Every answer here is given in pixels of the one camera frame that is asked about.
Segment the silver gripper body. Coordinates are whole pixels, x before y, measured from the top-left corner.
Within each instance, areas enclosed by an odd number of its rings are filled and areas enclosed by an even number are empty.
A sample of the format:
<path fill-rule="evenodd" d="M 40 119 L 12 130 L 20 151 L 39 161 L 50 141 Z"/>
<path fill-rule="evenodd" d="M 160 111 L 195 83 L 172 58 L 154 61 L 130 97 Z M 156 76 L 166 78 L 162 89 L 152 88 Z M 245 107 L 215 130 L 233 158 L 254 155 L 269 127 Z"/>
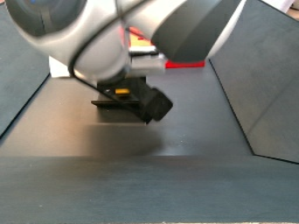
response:
<path fill-rule="evenodd" d="M 155 46 L 131 46 L 130 56 L 131 68 L 128 77 L 162 75 L 164 73 L 166 57 Z"/>

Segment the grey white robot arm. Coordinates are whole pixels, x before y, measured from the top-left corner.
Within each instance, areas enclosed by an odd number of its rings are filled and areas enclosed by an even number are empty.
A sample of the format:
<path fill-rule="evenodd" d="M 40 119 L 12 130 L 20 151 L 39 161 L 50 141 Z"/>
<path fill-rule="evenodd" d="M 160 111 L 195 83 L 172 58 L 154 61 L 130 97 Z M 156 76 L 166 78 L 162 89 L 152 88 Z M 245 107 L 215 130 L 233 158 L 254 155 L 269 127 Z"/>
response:
<path fill-rule="evenodd" d="M 247 0 L 4 0 L 24 39 L 62 64 L 90 42 L 75 69 L 94 81 L 131 70 L 128 29 L 135 27 L 166 58 L 206 60 L 226 42 Z"/>

